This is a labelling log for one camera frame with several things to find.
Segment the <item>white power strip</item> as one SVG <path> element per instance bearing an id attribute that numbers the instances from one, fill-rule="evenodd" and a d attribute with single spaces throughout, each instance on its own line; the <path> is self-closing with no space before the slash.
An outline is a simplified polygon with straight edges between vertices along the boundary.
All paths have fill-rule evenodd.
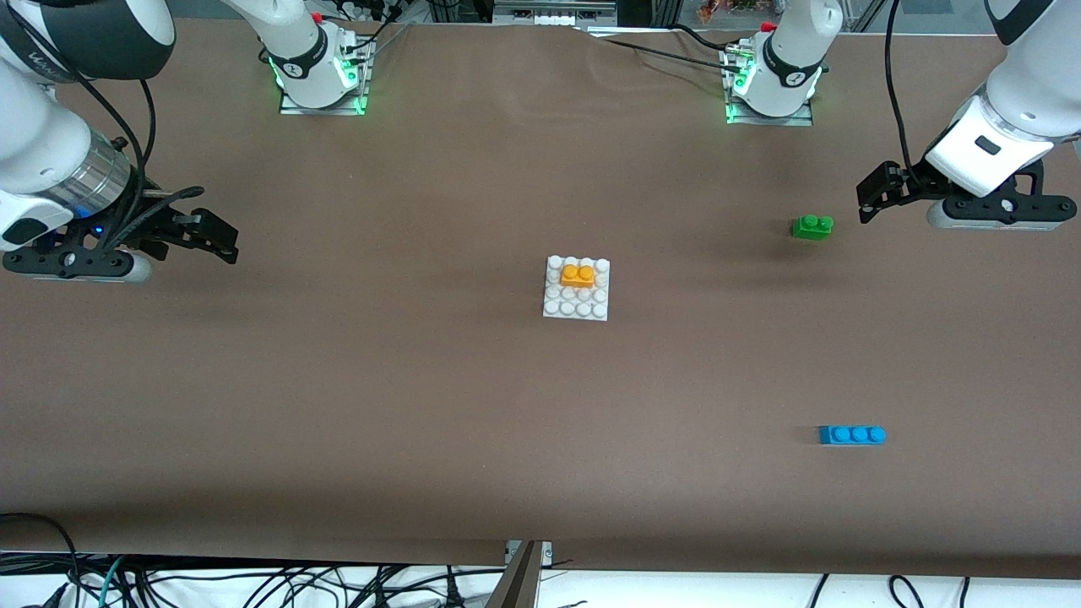
<path id="1" fill-rule="evenodd" d="M 334 11 L 348 22 L 385 22 L 390 16 L 393 0 L 326 0 Z"/>

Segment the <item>brown table cover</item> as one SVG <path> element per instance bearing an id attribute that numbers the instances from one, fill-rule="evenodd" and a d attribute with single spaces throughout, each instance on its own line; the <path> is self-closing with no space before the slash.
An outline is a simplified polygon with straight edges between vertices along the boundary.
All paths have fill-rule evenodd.
<path id="1" fill-rule="evenodd" d="M 473 24 L 389 37 L 363 117 L 281 116 L 246 24 L 177 29 L 148 170 L 238 262 L 0 269 L 0 511 L 108 553 L 1081 578 L 1081 215 L 860 225 L 880 37 L 772 128 L 707 67 Z M 551 255 L 609 259 L 605 322 L 543 316 Z"/>

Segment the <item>grey metal table leg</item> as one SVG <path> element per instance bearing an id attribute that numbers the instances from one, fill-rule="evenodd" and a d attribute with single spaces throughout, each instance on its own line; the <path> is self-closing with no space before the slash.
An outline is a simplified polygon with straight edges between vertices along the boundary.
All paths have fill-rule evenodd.
<path id="1" fill-rule="evenodd" d="M 503 569 L 484 608 L 535 608 L 542 557 L 537 541 L 526 541 L 513 555 L 513 561 Z"/>

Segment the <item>white studded base plate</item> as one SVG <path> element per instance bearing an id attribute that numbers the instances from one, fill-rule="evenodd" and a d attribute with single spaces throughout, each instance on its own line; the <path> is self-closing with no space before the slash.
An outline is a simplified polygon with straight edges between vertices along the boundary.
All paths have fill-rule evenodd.
<path id="1" fill-rule="evenodd" d="M 592 289 L 574 289 L 559 285 L 559 274 L 565 264 L 588 264 L 597 272 Z M 611 262 L 605 257 L 546 257 L 543 293 L 543 316 L 584 322 L 605 322 L 609 318 Z"/>

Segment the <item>blue three-stud block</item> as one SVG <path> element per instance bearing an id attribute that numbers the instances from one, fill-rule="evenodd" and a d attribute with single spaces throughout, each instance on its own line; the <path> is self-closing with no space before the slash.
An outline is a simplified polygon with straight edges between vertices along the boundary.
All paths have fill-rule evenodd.
<path id="1" fill-rule="evenodd" d="M 818 439 L 823 446 L 882 446 L 888 442 L 888 431 L 879 425 L 822 425 Z"/>

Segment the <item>colourful small objects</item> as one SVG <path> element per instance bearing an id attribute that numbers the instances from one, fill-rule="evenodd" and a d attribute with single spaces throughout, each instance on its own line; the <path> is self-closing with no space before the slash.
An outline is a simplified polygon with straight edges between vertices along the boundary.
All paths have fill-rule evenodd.
<path id="1" fill-rule="evenodd" d="M 695 14 L 699 23 L 707 24 L 713 22 L 718 15 L 757 11 L 761 1 L 769 5 L 769 0 L 700 0 Z"/>

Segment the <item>grey metal device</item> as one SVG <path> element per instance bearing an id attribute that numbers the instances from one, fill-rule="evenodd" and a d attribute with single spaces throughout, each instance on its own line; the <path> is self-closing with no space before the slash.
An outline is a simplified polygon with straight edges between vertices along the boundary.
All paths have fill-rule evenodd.
<path id="1" fill-rule="evenodd" d="M 617 27 L 617 0 L 492 0 L 493 24 Z"/>

